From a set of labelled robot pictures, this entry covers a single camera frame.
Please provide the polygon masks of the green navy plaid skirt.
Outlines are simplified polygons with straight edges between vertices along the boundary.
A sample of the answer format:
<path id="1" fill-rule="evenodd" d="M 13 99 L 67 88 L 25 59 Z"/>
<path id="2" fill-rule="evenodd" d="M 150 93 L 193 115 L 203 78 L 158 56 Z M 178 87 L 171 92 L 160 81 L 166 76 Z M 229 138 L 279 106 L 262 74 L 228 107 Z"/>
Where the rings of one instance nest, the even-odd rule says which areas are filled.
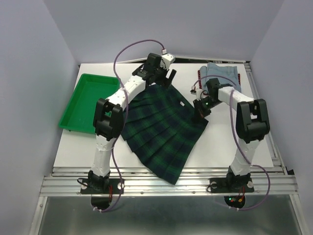
<path id="1" fill-rule="evenodd" d="M 193 122 L 194 107 L 174 87 L 149 86 L 129 104 L 125 140 L 140 162 L 174 185 L 208 125 Z"/>

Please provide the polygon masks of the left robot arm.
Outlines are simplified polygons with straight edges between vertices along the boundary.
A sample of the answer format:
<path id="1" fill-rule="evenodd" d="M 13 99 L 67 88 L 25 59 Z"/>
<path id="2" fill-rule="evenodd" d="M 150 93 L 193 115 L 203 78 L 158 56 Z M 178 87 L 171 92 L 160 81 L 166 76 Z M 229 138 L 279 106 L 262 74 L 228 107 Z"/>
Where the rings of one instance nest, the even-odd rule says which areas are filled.
<path id="1" fill-rule="evenodd" d="M 162 55 L 150 53 L 146 62 L 133 71 L 119 90 L 108 98 L 97 101 L 93 118 L 96 134 L 95 156 L 88 177 L 83 180 L 83 193 L 103 194 L 110 191 L 111 152 L 125 125 L 124 111 L 150 85 L 156 83 L 169 87 L 176 74 L 175 70 L 170 70 L 175 59 L 174 55 L 166 51 Z"/>

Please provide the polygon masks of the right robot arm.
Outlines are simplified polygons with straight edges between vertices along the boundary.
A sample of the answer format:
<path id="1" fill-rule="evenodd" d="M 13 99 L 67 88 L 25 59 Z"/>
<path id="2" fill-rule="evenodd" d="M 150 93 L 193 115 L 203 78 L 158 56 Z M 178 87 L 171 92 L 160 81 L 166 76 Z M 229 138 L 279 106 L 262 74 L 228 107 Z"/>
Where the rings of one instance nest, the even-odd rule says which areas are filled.
<path id="1" fill-rule="evenodd" d="M 229 106 L 232 135 L 237 146 L 234 160 L 224 178 L 210 178 L 207 187 L 212 193 L 253 192 L 251 179 L 252 160 L 256 148 L 270 131 L 267 103 L 264 99 L 248 97 L 235 88 L 229 80 L 222 84 L 216 76 L 209 76 L 206 89 L 192 86 L 196 96 L 194 122 L 200 122 L 211 114 L 212 108 L 225 103 Z"/>

